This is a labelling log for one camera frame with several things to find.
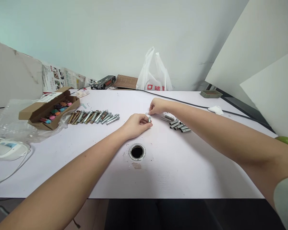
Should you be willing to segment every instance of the gray sleeve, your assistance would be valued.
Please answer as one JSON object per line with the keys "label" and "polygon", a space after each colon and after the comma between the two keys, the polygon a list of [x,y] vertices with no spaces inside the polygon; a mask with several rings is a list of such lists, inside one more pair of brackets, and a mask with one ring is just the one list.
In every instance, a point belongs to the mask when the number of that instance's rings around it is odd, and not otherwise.
{"label": "gray sleeve", "polygon": [[288,230],[288,178],[278,183],[274,190],[275,209]]}

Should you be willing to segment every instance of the right arm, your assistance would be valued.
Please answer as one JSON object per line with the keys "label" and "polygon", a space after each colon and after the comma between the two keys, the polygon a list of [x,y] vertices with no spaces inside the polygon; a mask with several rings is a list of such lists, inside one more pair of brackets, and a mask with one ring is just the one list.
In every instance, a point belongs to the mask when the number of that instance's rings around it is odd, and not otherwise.
{"label": "right arm", "polygon": [[169,112],[239,164],[274,207],[276,185],[288,178],[288,145],[241,123],[178,102],[154,98],[149,114]]}

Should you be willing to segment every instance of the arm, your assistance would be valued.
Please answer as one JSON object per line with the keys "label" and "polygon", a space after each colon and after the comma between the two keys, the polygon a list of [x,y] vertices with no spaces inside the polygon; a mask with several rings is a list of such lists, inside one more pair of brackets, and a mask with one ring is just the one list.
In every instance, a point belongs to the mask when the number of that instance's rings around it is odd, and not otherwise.
{"label": "arm", "polygon": [[77,156],[38,187],[1,223],[0,230],[64,229],[79,212],[121,145],[149,129],[145,114]]}
{"label": "arm", "polygon": [[226,117],[178,102],[154,98],[149,110],[149,114],[170,112],[239,164],[274,207],[274,189],[288,177],[288,145]]}

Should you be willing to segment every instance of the hand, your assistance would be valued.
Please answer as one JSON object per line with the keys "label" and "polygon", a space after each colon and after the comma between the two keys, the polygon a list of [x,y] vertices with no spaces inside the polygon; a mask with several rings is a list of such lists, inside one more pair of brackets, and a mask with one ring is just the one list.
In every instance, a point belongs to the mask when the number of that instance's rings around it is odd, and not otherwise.
{"label": "hand", "polygon": [[170,107],[171,101],[163,100],[160,98],[154,98],[150,103],[149,115],[153,115],[155,113],[160,114],[163,112],[168,112],[167,110]]}
{"label": "hand", "polygon": [[152,126],[152,123],[148,123],[148,117],[145,114],[135,113],[120,127],[120,130],[128,139],[132,139]]}

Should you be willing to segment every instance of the white table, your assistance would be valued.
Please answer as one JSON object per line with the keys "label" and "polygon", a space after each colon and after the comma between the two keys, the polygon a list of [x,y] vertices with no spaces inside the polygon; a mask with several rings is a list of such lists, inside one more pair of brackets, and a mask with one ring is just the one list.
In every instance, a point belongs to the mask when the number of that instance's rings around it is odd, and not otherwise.
{"label": "white table", "polygon": [[[205,99],[199,92],[154,91],[189,103],[243,114],[223,99]],[[0,183],[0,197],[25,198],[45,180],[83,151],[119,128],[133,113],[148,112],[153,95],[128,90],[91,90],[81,98],[86,111],[108,109],[120,120],[110,125],[69,125],[55,136],[32,144],[29,160],[9,179]],[[257,122],[224,114],[271,137],[274,133]],[[89,198],[263,198],[246,173],[193,132],[169,128],[160,115],[154,126],[119,149]],[[140,143],[146,156],[135,166],[129,148]],[[9,175],[21,159],[0,162],[0,179]]]}

